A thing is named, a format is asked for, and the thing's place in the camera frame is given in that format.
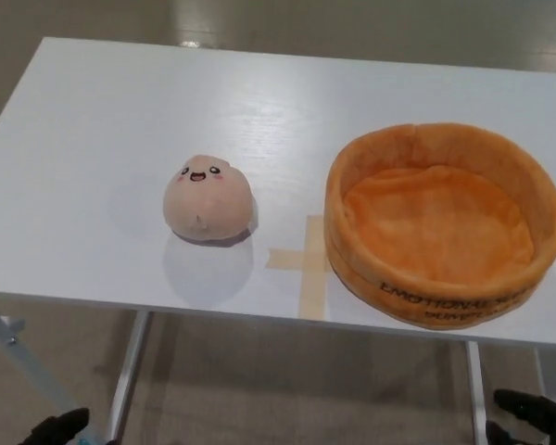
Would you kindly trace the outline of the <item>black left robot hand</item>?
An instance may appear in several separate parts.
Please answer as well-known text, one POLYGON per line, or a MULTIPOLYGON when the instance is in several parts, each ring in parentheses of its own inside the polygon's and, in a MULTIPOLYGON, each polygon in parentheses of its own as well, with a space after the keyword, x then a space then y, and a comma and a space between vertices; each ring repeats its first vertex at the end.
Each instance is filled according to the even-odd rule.
POLYGON ((75 439, 90 421, 90 410, 82 407, 59 416, 48 416, 35 426, 20 445, 64 445, 75 439))

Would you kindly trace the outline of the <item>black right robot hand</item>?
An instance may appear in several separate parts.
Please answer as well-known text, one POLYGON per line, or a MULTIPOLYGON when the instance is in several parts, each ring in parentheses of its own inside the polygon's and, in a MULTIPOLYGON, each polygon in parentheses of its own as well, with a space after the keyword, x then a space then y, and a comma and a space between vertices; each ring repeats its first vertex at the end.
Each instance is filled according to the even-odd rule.
POLYGON ((549 445, 556 445, 556 402, 543 396, 499 388, 493 392, 497 406, 546 434, 549 445))

